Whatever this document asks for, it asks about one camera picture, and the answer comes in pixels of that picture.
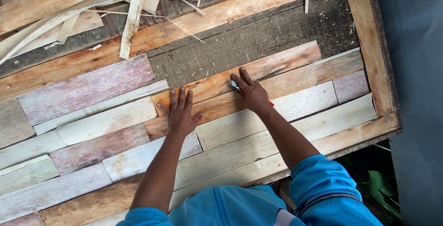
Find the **left hand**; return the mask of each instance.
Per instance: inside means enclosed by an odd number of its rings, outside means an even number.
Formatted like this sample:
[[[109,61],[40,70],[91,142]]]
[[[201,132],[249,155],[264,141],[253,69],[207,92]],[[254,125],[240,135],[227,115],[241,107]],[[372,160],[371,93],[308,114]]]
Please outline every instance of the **left hand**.
[[[198,112],[194,117],[191,116],[191,90],[188,92],[188,97],[186,98],[186,89],[185,87],[181,87],[178,102],[174,89],[171,90],[170,94],[171,111],[161,103],[157,104],[157,106],[166,114],[166,116],[168,116],[168,134],[174,134],[178,137],[185,138],[197,127],[198,121],[205,115],[205,113]]]

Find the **blue jacket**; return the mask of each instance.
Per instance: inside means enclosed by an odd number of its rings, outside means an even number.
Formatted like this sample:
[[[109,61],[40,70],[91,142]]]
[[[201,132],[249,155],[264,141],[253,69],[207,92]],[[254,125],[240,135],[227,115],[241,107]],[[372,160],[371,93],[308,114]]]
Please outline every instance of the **blue jacket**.
[[[218,186],[187,198],[169,215],[156,208],[136,208],[117,226],[381,226],[339,163],[313,155],[291,175],[289,194],[297,205],[295,216],[268,185]]]

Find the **finger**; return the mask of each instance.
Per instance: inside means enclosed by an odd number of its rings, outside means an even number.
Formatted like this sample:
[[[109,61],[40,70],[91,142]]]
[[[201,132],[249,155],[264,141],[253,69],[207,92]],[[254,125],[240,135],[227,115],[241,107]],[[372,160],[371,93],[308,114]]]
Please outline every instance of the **finger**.
[[[191,111],[192,109],[192,90],[188,92],[188,98],[186,99],[185,109]]]
[[[249,77],[248,72],[246,71],[245,67],[240,68],[240,73],[245,79],[246,83],[249,85],[254,85],[254,82],[252,81],[251,77]]]
[[[175,94],[175,90],[171,89],[171,111],[174,111],[177,109],[177,95]]]
[[[234,82],[237,83],[237,85],[238,85],[242,90],[245,90],[245,89],[249,86],[245,81],[241,80],[240,77],[238,77],[236,74],[232,74],[232,75],[231,75],[231,78],[232,78],[232,80],[233,80]]]
[[[192,121],[194,121],[196,124],[198,124],[198,121],[205,115],[205,112],[198,112],[194,115],[192,118]]]
[[[165,113],[166,116],[169,117],[170,112],[169,112],[169,110],[168,110],[163,104],[158,103],[158,104],[157,104],[157,107],[160,108],[160,110],[162,110],[163,113]]]
[[[181,87],[180,88],[180,95],[179,95],[179,106],[177,108],[184,109],[185,108],[185,101],[186,101],[185,87]]]

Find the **forearm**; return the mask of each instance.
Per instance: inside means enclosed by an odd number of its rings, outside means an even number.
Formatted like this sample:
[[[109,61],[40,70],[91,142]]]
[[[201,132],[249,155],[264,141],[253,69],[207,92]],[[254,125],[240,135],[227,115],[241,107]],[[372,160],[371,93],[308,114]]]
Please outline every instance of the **forearm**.
[[[140,181],[130,209],[154,207],[168,213],[183,142],[182,136],[166,136]]]
[[[277,146],[286,166],[292,170],[305,158],[319,154],[318,150],[273,107],[257,113]]]

